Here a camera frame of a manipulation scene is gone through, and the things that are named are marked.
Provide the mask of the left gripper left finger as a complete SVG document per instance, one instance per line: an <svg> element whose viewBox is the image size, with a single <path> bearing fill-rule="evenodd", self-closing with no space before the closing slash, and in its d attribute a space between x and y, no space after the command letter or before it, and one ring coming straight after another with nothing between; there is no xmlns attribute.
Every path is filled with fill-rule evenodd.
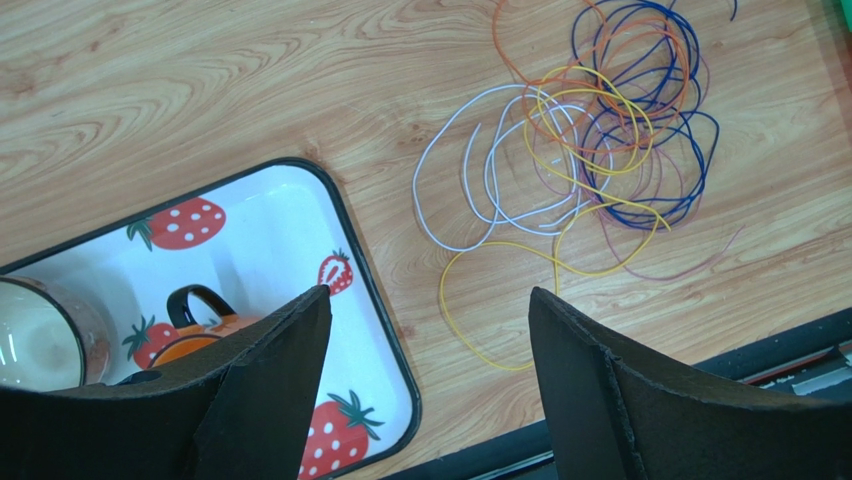
<svg viewBox="0 0 852 480"><path fill-rule="evenodd" d="M5 479L294 479L330 338L326 286L113 385L1 392Z"/></svg>

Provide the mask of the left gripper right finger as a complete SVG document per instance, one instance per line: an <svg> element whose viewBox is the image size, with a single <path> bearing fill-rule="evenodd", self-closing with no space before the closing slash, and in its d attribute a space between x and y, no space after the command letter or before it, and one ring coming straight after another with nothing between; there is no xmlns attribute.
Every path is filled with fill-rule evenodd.
<svg viewBox="0 0 852 480"><path fill-rule="evenodd" d="M534 288L529 333L562 479L847 479L851 406L696 369Z"/></svg>

